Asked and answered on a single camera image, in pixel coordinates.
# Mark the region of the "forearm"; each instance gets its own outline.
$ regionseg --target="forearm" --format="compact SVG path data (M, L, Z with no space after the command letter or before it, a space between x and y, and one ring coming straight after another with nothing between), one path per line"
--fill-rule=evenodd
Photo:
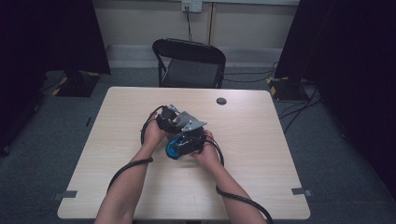
M220 166L211 170L218 187L225 192L250 199L245 190L233 179L228 171ZM228 217L233 224L237 223L266 223L262 213L250 204L235 199L222 197Z
M149 159L154 149L140 148L131 161ZM132 223L148 166L147 163L136 165L117 177L102 202L95 223Z

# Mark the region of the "person's left arm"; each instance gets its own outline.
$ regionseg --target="person's left arm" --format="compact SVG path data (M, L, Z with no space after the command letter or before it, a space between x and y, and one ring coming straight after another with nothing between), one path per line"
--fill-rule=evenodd
M158 128L154 117L152 119L145 131L145 143L131 161L149 159L164 139L166 133ZM148 163L139 164L125 170L117 177L102 201L95 224L132 223L148 167Z

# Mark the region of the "wall socket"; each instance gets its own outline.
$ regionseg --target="wall socket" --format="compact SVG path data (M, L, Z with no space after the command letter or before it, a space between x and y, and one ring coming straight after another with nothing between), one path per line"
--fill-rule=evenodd
M202 12L202 1L181 1L181 11Z

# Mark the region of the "gray carpet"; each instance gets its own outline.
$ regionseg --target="gray carpet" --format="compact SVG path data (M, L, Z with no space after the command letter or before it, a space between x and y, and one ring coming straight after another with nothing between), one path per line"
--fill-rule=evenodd
M226 73L268 70L227 68ZM44 86L61 74L48 73L49 80ZM247 81L263 77L227 75L226 79ZM53 195L67 188L108 88L157 85L156 68L117 68L112 69L111 77L100 78L91 98L53 97L50 94L55 86L43 91L45 97L39 111L12 143L10 155L0 158L0 223L92 223L59 219L60 201L53 200ZM268 87L265 81L225 80L223 89ZM312 93L314 86L306 89ZM295 103L275 105L280 114ZM283 128L291 118L281 120ZM307 197L311 217L276 223L396 223L396 202L359 151L342 137L340 127L323 103L307 108L290 125L286 139L291 155L303 187L313 193Z

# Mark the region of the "hand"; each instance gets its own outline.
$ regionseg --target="hand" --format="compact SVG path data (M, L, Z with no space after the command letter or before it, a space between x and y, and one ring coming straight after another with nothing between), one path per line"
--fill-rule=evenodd
M166 136L166 132L158 127L156 115L157 113L153 114L148 121L143 147L154 147L155 149Z
M213 142L212 132L210 132L209 130L204 130L204 132L207 136L206 140ZM206 168L206 170L211 173L213 173L214 169L221 166L218 152L211 143L205 142L204 148L201 153L192 152L190 155L194 157L198 161L198 163L200 163L204 168Z

